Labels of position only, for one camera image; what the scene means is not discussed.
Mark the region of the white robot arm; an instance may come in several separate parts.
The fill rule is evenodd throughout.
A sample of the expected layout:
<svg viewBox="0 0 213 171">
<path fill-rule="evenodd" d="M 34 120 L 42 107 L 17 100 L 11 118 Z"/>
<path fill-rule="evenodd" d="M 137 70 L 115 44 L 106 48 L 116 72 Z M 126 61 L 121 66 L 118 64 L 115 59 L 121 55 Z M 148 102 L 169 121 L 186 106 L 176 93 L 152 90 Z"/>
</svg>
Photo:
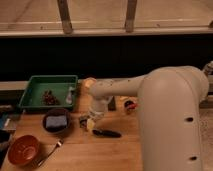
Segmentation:
<svg viewBox="0 0 213 171">
<path fill-rule="evenodd" d="M 193 66 L 161 67 L 121 81 L 97 81 L 89 88 L 89 116 L 100 120 L 112 96 L 138 98 L 143 171 L 203 171 L 199 105 L 209 80 Z"/>
</svg>

